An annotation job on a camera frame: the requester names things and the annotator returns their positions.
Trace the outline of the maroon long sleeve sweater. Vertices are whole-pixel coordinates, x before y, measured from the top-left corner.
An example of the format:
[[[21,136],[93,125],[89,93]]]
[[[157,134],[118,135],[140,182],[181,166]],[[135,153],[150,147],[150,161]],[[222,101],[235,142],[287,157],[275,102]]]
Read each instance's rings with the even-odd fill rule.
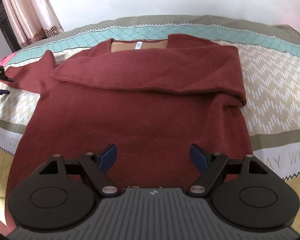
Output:
[[[53,154],[74,159],[115,144],[109,178],[121,189],[187,188],[199,175],[189,148],[233,159],[252,153],[238,49],[182,34],[114,39],[58,63],[6,69],[10,87],[40,95],[13,158],[10,194]]]

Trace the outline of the pink bed sheet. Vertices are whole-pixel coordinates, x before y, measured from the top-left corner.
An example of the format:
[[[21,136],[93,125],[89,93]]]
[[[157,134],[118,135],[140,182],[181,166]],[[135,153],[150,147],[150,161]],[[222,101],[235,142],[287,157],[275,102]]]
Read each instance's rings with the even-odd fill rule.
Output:
[[[0,60],[0,66],[3,66],[3,67],[7,67],[9,66],[9,61],[14,57],[14,55],[16,54],[17,52],[14,52],[8,56],[5,56],[3,57],[1,60]]]

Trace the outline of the pink lace curtain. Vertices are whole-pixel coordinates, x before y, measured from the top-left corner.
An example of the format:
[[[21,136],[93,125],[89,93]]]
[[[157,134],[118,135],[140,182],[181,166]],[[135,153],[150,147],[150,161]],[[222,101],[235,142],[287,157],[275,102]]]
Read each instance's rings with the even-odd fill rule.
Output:
[[[64,32],[49,0],[2,0],[21,48]]]

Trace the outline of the patterned quilted bedspread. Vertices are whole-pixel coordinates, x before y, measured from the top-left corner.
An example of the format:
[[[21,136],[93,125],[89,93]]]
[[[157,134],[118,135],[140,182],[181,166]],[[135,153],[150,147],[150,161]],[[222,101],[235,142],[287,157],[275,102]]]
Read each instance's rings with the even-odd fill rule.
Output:
[[[5,67],[38,61],[47,50],[62,62],[110,38],[163,40],[170,34],[238,48],[247,95],[242,112],[254,154],[300,197],[300,34],[288,25],[209,15],[124,17],[36,42],[9,56]],[[293,226],[300,231],[300,211]]]

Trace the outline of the dark window frame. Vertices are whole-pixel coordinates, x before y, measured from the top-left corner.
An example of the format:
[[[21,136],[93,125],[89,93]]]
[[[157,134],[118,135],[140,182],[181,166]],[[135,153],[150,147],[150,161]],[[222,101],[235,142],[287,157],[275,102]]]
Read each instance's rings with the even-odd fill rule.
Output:
[[[12,52],[20,49],[19,43],[9,22],[3,1],[0,0],[0,30]]]

